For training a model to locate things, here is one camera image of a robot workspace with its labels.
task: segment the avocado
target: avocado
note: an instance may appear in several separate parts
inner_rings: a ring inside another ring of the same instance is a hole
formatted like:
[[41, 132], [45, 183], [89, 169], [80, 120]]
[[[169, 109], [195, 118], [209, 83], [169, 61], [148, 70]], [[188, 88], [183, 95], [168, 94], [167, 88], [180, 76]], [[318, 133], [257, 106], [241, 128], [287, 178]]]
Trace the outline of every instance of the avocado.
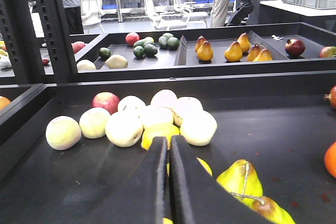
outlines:
[[142, 59], [145, 54], [145, 49], [142, 46], [136, 46], [133, 53], [137, 59]]
[[99, 49], [99, 56], [103, 60], [107, 60], [111, 56], [111, 51], [106, 47], [102, 47], [102, 48]]
[[165, 37], [165, 36], [161, 36], [159, 38], [159, 46], [160, 48], [162, 49], [166, 49], [167, 48], [167, 41], [168, 41], [168, 38]]
[[143, 44], [146, 42], [145, 39], [140, 39], [138, 40], [136, 43], [134, 43], [133, 47], [137, 47], [137, 46], [142, 46], [143, 47]]
[[174, 37], [171, 33], [164, 33], [162, 36], [166, 37], [167, 39]]
[[153, 57], [157, 54], [157, 48], [152, 44], [146, 44], [143, 48], [147, 57]]
[[180, 45], [180, 41], [178, 38], [171, 37], [167, 41], [167, 46], [170, 50], [176, 50], [179, 45]]

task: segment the pear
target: pear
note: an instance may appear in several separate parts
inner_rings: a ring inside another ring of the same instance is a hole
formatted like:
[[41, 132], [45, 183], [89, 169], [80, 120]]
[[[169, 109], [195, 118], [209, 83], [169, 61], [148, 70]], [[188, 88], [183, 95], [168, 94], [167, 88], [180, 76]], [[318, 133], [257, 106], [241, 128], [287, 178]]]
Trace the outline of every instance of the pear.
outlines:
[[261, 47], [259, 47], [258, 43], [255, 43], [251, 47], [250, 53], [248, 54], [246, 61], [253, 61], [258, 56], [260, 51], [261, 51]]
[[254, 199], [251, 209], [275, 224], [295, 224], [289, 213], [266, 196]]
[[237, 62], [243, 57], [243, 52], [239, 42], [233, 42], [224, 52], [224, 57], [227, 61]]
[[323, 47], [320, 51], [319, 58], [328, 58], [328, 57], [336, 57], [336, 47]]
[[[253, 164], [245, 159], [234, 162], [226, 171], [221, 173], [216, 181], [229, 193], [252, 195], [261, 197], [263, 187]], [[251, 206], [253, 199], [236, 197], [247, 206]]]
[[197, 50], [199, 49], [199, 47], [203, 44], [203, 42], [206, 41], [206, 38], [204, 38], [203, 36], [199, 36], [199, 38], [197, 39], [196, 42], [196, 46], [195, 46], [195, 52], [197, 52]]
[[248, 40], [248, 34], [247, 33], [243, 33], [239, 36], [239, 38], [237, 39], [237, 41], [239, 42], [241, 48], [242, 48], [242, 52], [248, 52], [251, 46], [250, 41]]
[[264, 48], [263, 50], [260, 51], [258, 56], [253, 61], [268, 61], [268, 60], [273, 60], [272, 54], [267, 48]]
[[209, 61], [214, 57], [214, 51], [209, 41], [204, 41], [197, 50], [197, 57], [202, 61]]

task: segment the white pants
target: white pants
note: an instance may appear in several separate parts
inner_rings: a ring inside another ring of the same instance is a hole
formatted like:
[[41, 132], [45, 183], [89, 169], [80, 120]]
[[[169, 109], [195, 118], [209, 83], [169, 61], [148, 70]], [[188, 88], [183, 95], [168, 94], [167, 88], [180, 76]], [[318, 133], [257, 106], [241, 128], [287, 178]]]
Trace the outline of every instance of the white pants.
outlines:
[[215, 0], [210, 13], [211, 27], [222, 27], [225, 25], [229, 1], [230, 0]]

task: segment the black pants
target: black pants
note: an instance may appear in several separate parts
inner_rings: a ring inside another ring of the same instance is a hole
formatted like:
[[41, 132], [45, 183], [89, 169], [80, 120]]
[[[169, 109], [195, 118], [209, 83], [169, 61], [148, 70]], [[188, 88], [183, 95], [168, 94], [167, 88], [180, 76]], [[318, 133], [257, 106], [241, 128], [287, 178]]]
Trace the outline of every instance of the black pants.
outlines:
[[82, 19], [80, 17], [80, 6], [65, 8], [70, 34], [84, 34]]

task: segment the white office chair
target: white office chair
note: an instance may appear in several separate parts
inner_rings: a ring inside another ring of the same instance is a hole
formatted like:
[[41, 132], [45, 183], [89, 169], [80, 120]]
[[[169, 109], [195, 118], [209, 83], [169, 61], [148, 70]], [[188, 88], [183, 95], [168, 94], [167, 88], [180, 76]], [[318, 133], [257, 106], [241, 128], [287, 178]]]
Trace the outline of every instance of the white office chair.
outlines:
[[193, 12], [193, 7], [190, 4], [195, 2], [185, 2], [182, 3], [181, 0], [174, 0], [174, 10], [180, 14], [180, 16], [186, 20], [186, 22], [191, 21], [203, 21], [205, 26], [208, 27], [206, 19], [208, 17], [207, 12]]
[[102, 10], [102, 0], [80, 0], [80, 12], [83, 28], [88, 30], [88, 33], [90, 29], [98, 26], [105, 33], [101, 25], [101, 16], [105, 15]]
[[157, 13], [153, 0], [144, 0], [145, 2], [145, 13], [147, 17], [152, 21], [151, 25], [154, 26], [155, 30], [171, 30], [171, 29], [182, 29], [187, 27], [187, 23], [181, 20], [166, 20], [163, 19], [164, 15], [171, 14], [170, 12]]

